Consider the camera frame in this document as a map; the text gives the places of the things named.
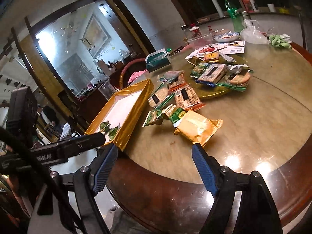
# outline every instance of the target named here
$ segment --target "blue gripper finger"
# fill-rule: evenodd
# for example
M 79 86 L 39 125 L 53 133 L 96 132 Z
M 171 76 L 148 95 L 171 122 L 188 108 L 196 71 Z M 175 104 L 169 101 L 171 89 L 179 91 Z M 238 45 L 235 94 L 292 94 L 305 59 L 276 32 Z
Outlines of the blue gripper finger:
M 202 178 L 202 182 L 204 183 L 205 188 L 211 192 L 213 196 L 216 196 L 218 193 L 218 188 L 216 186 L 215 175 L 205 160 L 204 155 L 208 157 L 202 146 L 200 144 L 194 144 L 192 147 L 193 161 L 196 165 L 200 177 Z
M 113 145 L 112 148 L 109 150 L 107 156 L 103 160 L 101 166 L 97 170 L 96 174 L 94 175 L 94 185 L 93 185 L 93 192 L 95 194 L 103 191 L 110 171 L 113 168 L 113 165 L 116 162 L 118 156 L 118 148 L 116 145 Z

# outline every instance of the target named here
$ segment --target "white cup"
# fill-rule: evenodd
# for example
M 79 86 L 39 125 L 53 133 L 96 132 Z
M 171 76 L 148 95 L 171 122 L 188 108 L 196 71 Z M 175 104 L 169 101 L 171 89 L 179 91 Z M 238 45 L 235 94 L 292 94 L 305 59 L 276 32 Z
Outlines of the white cup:
M 268 7 L 269 7 L 271 12 L 276 12 L 274 4 L 268 4 Z

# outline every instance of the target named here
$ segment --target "framed picture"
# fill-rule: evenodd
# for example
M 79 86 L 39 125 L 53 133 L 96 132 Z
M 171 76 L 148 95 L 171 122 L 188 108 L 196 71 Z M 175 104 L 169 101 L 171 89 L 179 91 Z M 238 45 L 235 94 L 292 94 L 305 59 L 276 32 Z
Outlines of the framed picture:
M 85 33 L 83 34 L 82 43 L 86 46 L 93 59 L 102 51 L 110 39 L 111 37 L 104 26 L 100 23 L 98 18 L 92 14 Z

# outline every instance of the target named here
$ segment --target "chair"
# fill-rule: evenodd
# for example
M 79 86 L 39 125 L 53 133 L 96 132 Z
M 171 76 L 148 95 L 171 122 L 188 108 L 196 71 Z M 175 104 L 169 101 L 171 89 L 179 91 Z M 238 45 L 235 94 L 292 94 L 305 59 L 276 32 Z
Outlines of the chair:
M 124 69 L 121 72 L 120 79 L 119 79 L 119 86 L 120 89 L 122 90 L 124 86 L 128 87 L 128 81 L 132 73 L 138 72 L 138 71 L 143 71 L 146 69 L 146 62 L 145 58 L 141 59 L 135 59 L 131 62 L 129 62 L 127 65 L 125 65 Z

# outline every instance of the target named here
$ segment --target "bowl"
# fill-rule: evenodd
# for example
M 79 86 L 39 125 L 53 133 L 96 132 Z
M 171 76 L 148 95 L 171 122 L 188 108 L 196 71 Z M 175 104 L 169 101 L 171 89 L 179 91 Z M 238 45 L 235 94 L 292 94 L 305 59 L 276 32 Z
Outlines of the bowl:
M 235 41 L 238 39 L 238 37 L 239 37 L 238 32 L 229 32 L 215 36 L 214 39 L 218 42 L 225 43 Z

